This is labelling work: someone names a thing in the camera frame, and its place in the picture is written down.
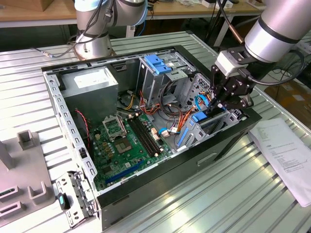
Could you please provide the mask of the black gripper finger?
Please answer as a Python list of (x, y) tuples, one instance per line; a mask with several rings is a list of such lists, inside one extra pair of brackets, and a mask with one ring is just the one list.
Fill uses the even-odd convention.
[(250, 96), (228, 96), (227, 99), (224, 101), (221, 101), (217, 104), (218, 107), (222, 107), (224, 109), (237, 109), (237, 110), (243, 110), (250, 108), (254, 105), (253, 100)]
[(210, 79), (210, 88), (212, 89), (214, 97), (209, 104), (209, 110), (212, 112), (217, 107), (217, 105), (223, 101), (223, 87), (226, 79), (224, 74), (216, 65), (211, 67), (211, 74), (212, 76)]

